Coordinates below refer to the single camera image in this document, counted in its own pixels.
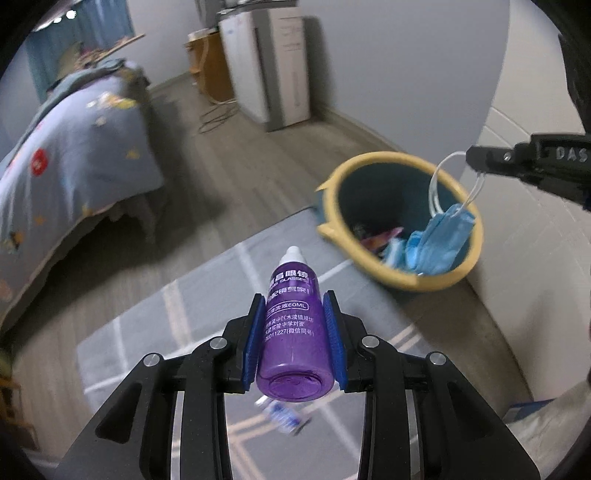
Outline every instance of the gray rug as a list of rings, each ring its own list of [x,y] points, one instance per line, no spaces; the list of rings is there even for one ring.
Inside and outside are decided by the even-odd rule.
[[[311,209],[249,238],[175,280],[85,339],[77,347],[85,396],[93,412],[146,354],[166,358],[191,352],[219,335],[226,322],[245,315],[255,293],[266,286],[279,259],[298,245],[319,276],[322,291],[334,290],[345,313],[360,317],[367,331],[388,339],[401,352],[431,351],[398,308],[392,294],[358,271],[316,233]],[[335,388],[314,402],[294,404],[311,416],[296,437],[275,430],[254,402],[256,384],[245,395],[226,396],[230,456],[242,480],[356,479],[361,451],[364,394],[343,395]],[[179,395],[176,420],[180,419]],[[418,470],[417,429],[411,423],[413,472]],[[175,421],[172,470],[178,480],[180,422]]]

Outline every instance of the blue bedsheet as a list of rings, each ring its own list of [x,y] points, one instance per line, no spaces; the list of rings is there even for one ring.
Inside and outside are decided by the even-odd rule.
[[[79,85],[9,154],[0,179],[0,325],[81,220],[162,186],[140,105],[124,97],[139,75],[128,64]]]

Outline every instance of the wooden desk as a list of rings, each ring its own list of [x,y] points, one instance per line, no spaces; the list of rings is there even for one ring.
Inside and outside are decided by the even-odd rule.
[[[230,72],[223,51],[219,32],[198,38],[185,44],[189,53],[189,71],[199,86],[199,91],[218,102],[234,98]]]
[[[11,403],[5,401],[3,390],[12,394]],[[35,449],[39,448],[39,439],[33,424],[24,420],[22,412],[22,392],[19,383],[7,378],[0,378],[0,419],[8,425],[20,427],[31,433]]]

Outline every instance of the cable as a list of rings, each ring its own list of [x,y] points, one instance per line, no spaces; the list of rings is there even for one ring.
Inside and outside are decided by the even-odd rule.
[[[205,84],[205,75],[202,74],[203,67],[205,66],[205,60],[207,59],[208,53],[209,53],[209,34],[206,34],[205,37],[203,37],[203,52],[201,53],[201,59],[199,60],[199,73],[200,73],[199,74],[199,82],[200,82],[200,87],[201,87],[202,93],[205,95],[205,97],[207,97],[207,100],[209,101],[209,103],[214,105],[214,107],[212,109],[209,109],[207,112],[203,113],[202,115],[199,115],[199,121],[201,122],[201,124],[199,125],[199,129],[197,131],[200,134],[207,133],[207,132],[213,130],[214,128],[219,127],[226,120],[228,120],[232,116],[236,115],[236,113],[238,112],[238,107],[235,105],[236,98],[225,100],[223,102],[218,102],[215,98],[213,98],[211,95],[209,95],[209,92],[207,91],[206,84]],[[207,116],[216,112],[223,105],[227,106],[224,113],[222,113],[214,118],[210,118],[208,120],[205,120],[207,118]]]
[[[431,177],[431,181],[429,182],[428,191],[429,213],[431,214],[431,217],[435,217],[435,215],[438,213],[444,213],[443,209],[441,208],[441,204],[439,203],[439,193],[437,192],[437,180],[439,176],[439,170],[441,170],[445,162],[455,157],[456,155],[466,156],[466,152],[459,150],[449,154],[439,163],[439,165],[435,168],[435,171],[433,172],[433,176]],[[483,173],[479,173],[476,176],[476,183],[474,184],[474,187],[468,194],[468,197],[466,198],[464,203],[462,203],[462,206],[458,208],[458,210],[453,214],[453,216],[458,215],[462,210],[464,210],[468,205],[470,205],[476,199],[476,197],[478,197],[478,194],[484,186],[484,181],[485,175]]]

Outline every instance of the trash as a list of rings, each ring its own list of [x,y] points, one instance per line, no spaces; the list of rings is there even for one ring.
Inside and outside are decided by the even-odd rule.
[[[404,248],[406,241],[401,238],[392,237],[388,246],[384,249],[382,262],[390,268],[402,268],[405,266]]]
[[[255,405],[263,410],[272,423],[277,425],[277,430],[281,433],[297,435],[311,420],[310,417],[304,417],[293,408],[289,408],[286,403],[266,395],[259,398]]]
[[[355,225],[353,227],[353,233],[357,237],[357,240],[371,253],[376,254],[378,257],[383,258],[384,251],[388,246],[388,242],[391,238],[396,238],[402,234],[404,229],[401,226],[386,230],[381,233],[371,233],[363,225]]]

